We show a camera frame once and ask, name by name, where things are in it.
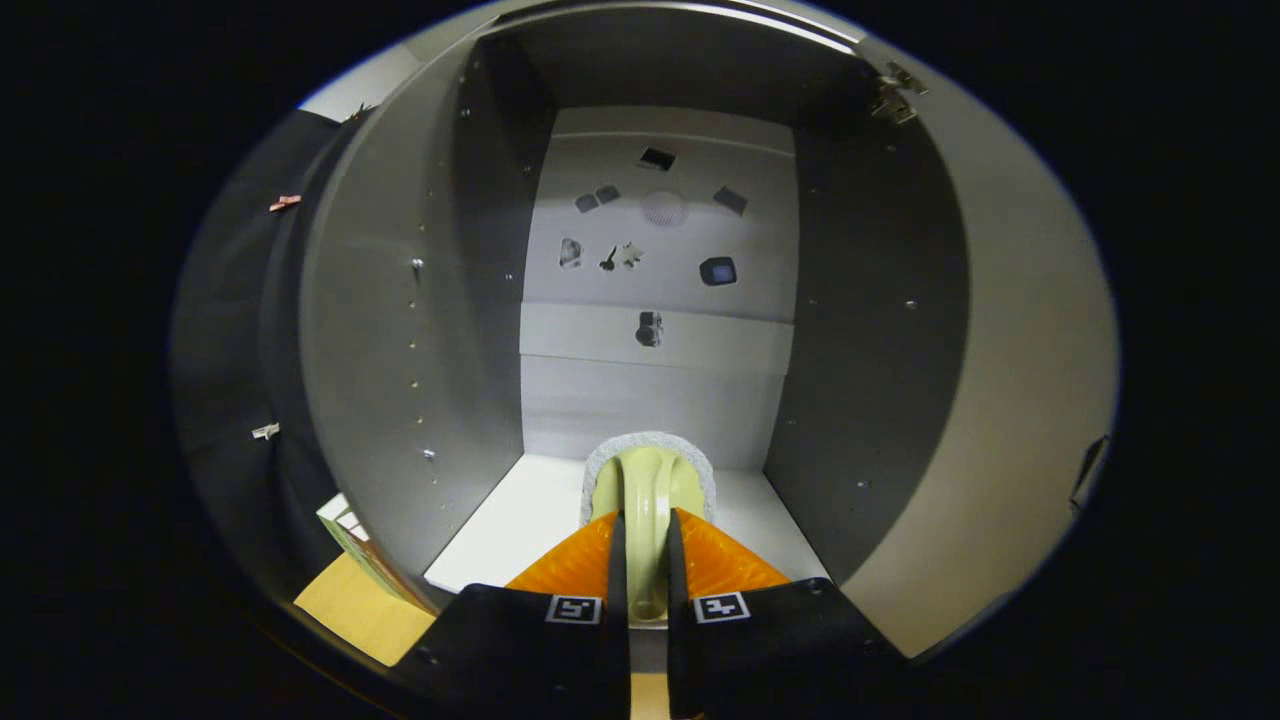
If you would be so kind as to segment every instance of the black square sticker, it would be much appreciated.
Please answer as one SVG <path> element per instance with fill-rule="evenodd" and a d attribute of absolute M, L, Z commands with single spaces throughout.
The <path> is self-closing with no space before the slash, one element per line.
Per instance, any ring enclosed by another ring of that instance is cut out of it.
<path fill-rule="evenodd" d="M 577 205 L 579 213 L 589 213 L 599 208 L 600 202 L 595 199 L 594 195 L 582 195 L 573 201 L 573 205 Z"/>
<path fill-rule="evenodd" d="M 719 188 L 716 195 L 712 196 L 712 200 L 728 208 L 737 214 L 739 218 L 742 217 L 742 213 L 746 213 L 746 199 L 730 190 L 727 184 Z"/>
<path fill-rule="evenodd" d="M 552 606 L 547 609 L 548 623 L 567 623 L 570 625 L 599 625 L 600 607 L 598 597 L 575 597 L 553 594 Z"/>
<path fill-rule="evenodd" d="M 622 197 L 622 193 L 618 192 L 617 187 L 613 187 L 612 184 L 607 184 L 607 186 L 602 187 L 600 190 L 595 191 L 595 197 L 596 197 L 596 200 L 600 201 L 600 205 L 604 205 L 604 204 L 608 204 L 608 202 L 613 202 L 618 197 Z"/>
<path fill-rule="evenodd" d="M 746 620 L 751 616 L 751 611 L 746 609 L 746 601 L 742 600 L 740 592 L 694 598 L 694 614 L 698 616 L 699 625 Z"/>

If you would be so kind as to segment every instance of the sticker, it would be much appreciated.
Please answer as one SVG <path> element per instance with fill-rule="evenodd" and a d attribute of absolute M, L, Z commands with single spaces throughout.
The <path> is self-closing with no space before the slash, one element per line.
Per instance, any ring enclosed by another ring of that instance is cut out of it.
<path fill-rule="evenodd" d="M 590 213 L 591 210 L 599 208 L 600 202 L 595 199 L 594 195 L 582 195 L 573 201 L 573 205 L 577 205 L 579 213 Z"/>
<path fill-rule="evenodd" d="M 297 205 L 298 202 L 302 202 L 301 195 L 282 195 L 279 200 L 271 202 L 271 206 L 268 208 L 268 211 L 279 213 L 280 210 L 284 210 L 289 205 Z"/>
<path fill-rule="evenodd" d="M 622 246 L 622 264 L 628 270 L 634 270 L 635 266 L 636 266 L 636 263 L 639 263 L 640 258 L 643 258 L 643 256 L 644 256 L 644 250 L 640 250 L 635 245 L 631 245 L 628 242 L 628 243 L 626 243 L 626 245 Z"/>
<path fill-rule="evenodd" d="M 613 268 L 616 266 L 613 264 L 613 256 L 617 255 L 617 254 L 618 254 L 618 246 L 614 245 L 613 250 L 609 251 L 609 256 L 605 258 L 603 263 L 600 263 L 600 269 L 604 270 L 605 273 L 612 273 Z"/>
<path fill-rule="evenodd" d="M 699 625 L 746 620 L 751 616 L 751 611 L 746 609 L 746 601 L 742 600 L 740 592 L 694 598 L 694 614 L 698 615 Z"/>
<path fill-rule="evenodd" d="M 618 188 L 613 187 L 612 184 L 607 184 L 600 190 L 595 191 L 595 199 L 600 201 L 600 205 L 613 202 L 618 197 L 622 197 L 622 193 L 618 192 Z"/>
<path fill-rule="evenodd" d="M 640 313 L 640 327 L 636 328 L 636 342 L 645 347 L 662 345 L 662 313 L 645 310 Z"/>
<path fill-rule="evenodd" d="M 667 172 L 672 165 L 676 164 L 676 156 L 666 150 L 658 150 L 657 147 L 645 147 L 644 155 L 640 156 L 640 161 L 636 163 L 641 168 L 649 168 L 652 170 Z"/>
<path fill-rule="evenodd" d="M 582 245 L 573 238 L 561 241 L 561 269 L 568 270 L 582 264 Z"/>
<path fill-rule="evenodd" d="M 708 258 L 698 266 L 698 274 L 701 275 L 703 284 L 712 287 L 737 282 L 737 268 L 733 266 L 732 258 Z"/>
<path fill-rule="evenodd" d="M 724 187 L 719 188 L 718 191 L 716 191 L 716 195 L 712 196 L 712 200 L 714 200 L 714 201 L 719 202 L 721 205 L 728 208 L 739 218 L 742 217 L 742 213 L 746 213 L 746 199 L 742 197 L 741 195 L 733 192 L 732 190 L 730 190 L 727 184 Z"/>
<path fill-rule="evenodd" d="M 271 439 L 271 436 L 280 432 L 279 423 L 271 423 L 270 425 L 262 425 L 261 428 L 252 432 L 253 439 Z"/>
<path fill-rule="evenodd" d="M 600 607 L 603 606 L 604 602 L 598 597 L 553 594 L 552 605 L 547 609 L 547 621 L 568 625 L 599 625 Z"/>
<path fill-rule="evenodd" d="M 689 217 L 685 199 L 668 190 L 650 192 L 640 204 L 644 219 L 660 228 L 673 228 Z"/>

